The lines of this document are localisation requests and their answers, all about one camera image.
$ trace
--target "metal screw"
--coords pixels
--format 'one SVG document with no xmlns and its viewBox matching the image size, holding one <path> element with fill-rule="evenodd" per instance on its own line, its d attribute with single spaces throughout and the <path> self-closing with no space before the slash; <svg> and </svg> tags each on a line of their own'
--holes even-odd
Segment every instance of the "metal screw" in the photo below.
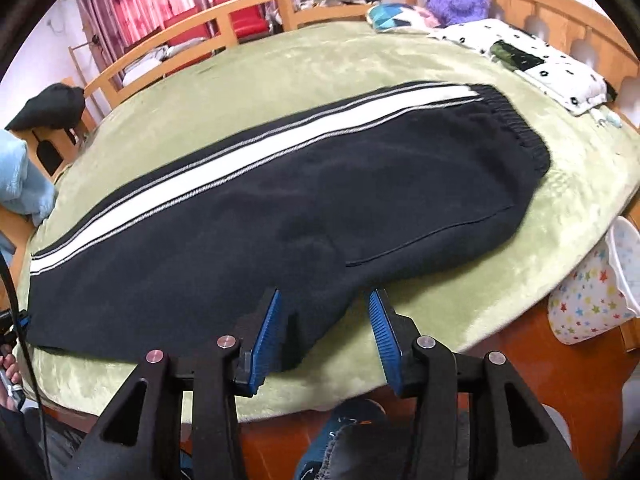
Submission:
<svg viewBox="0 0 640 480">
<path fill-rule="evenodd" d="M 163 357 L 164 354 L 162 353 L 162 350 L 150 350 L 146 354 L 146 362 L 151 364 L 159 363 L 162 361 Z"/>
<path fill-rule="evenodd" d="M 505 364 L 505 362 L 507 362 L 507 358 L 500 352 L 490 352 L 489 361 L 491 361 L 494 365 L 503 365 Z"/>
<path fill-rule="evenodd" d="M 223 335 L 218 338 L 218 346 L 220 348 L 231 348 L 236 344 L 236 338 L 232 335 Z"/>
<path fill-rule="evenodd" d="M 436 346 L 436 340 L 430 335 L 421 335 L 416 342 L 420 348 L 424 348 L 425 350 Z"/>
</svg>

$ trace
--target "green plush blanket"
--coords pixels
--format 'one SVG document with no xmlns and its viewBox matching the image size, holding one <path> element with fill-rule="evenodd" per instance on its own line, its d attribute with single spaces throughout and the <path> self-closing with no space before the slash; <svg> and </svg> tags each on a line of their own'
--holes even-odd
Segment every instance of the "green plush blanket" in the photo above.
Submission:
<svg viewBox="0 0 640 480">
<path fill-rule="evenodd" d="M 494 85 L 552 153 L 551 170 L 509 243 L 456 271 L 387 288 L 422 333 L 468 348 L 548 293 L 602 236 L 640 182 L 640 137 L 627 126 L 596 127 L 588 114 L 574 118 L 503 67 L 424 36 L 376 35 L 356 22 L 315 25 L 241 45 L 139 92 L 105 118 L 59 180 L 56 208 L 30 249 L 51 244 L 105 195 L 179 156 L 256 124 L 410 80 Z M 28 267 L 27 259 L 23 306 Z M 132 369 L 39 349 L 33 357 L 48 402 L 95 414 Z M 238 399 L 238 415 L 329 407 L 384 382 L 367 311 L 357 301 L 300 367 L 268 377 L 253 399 Z M 190 420 L 191 397 L 183 417 Z"/>
</svg>

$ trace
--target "cable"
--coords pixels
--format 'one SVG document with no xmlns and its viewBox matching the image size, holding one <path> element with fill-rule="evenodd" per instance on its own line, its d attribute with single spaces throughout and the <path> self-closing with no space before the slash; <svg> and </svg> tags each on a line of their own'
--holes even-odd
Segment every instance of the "cable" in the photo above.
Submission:
<svg viewBox="0 0 640 480">
<path fill-rule="evenodd" d="M 38 381 L 36 380 L 36 375 L 33 372 L 33 363 L 31 362 L 29 349 L 27 348 L 27 344 L 24 339 L 24 332 L 22 330 L 22 326 L 18 322 L 18 316 L 19 316 L 18 296 L 15 293 L 14 280 L 12 280 L 11 278 L 11 273 L 9 272 L 9 266 L 7 265 L 7 262 L 4 260 L 4 256 L 2 256 L 2 254 L 0 254 L 0 276 L 2 277 L 2 282 L 4 283 L 4 288 L 6 289 L 6 294 L 9 297 L 9 308 L 11 309 L 11 317 L 14 322 L 14 330 L 18 336 L 18 341 L 20 342 L 22 352 L 24 353 L 24 359 L 25 361 L 27 361 L 27 370 L 29 371 L 29 375 L 31 377 L 31 380 L 33 381 L 33 391 L 35 393 L 36 402 L 38 403 L 38 410 L 40 412 L 40 434 L 42 435 L 44 468 L 47 473 L 47 480 L 52 480 L 51 466 L 49 463 L 49 449 L 47 446 L 47 428 L 44 422 L 44 408 L 42 406 L 42 399 L 40 398 Z"/>
</svg>

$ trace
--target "wooden headboard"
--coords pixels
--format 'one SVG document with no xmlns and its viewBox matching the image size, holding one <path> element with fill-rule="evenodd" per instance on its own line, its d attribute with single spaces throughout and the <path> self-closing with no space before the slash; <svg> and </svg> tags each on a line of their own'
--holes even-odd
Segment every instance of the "wooden headboard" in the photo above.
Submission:
<svg viewBox="0 0 640 480">
<path fill-rule="evenodd" d="M 597 10 L 575 0 L 493 0 L 504 11 L 504 20 L 525 28 L 529 16 L 537 16 L 549 28 L 543 38 L 570 54 L 576 40 L 589 43 L 598 55 L 593 67 L 617 90 L 626 77 L 639 75 L 638 58 L 616 25 Z"/>
</svg>

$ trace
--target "light blue blanket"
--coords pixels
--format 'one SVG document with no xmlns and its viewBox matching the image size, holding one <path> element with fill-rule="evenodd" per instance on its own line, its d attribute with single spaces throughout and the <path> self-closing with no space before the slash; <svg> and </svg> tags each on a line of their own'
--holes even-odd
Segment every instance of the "light blue blanket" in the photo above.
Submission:
<svg viewBox="0 0 640 480">
<path fill-rule="evenodd" d="M 0 203 L 9 211 L 31 215 L 40 225 L 53 211 L 56 189 L 27 156 L 27 143 L 0 130 Z"/>
</svg>

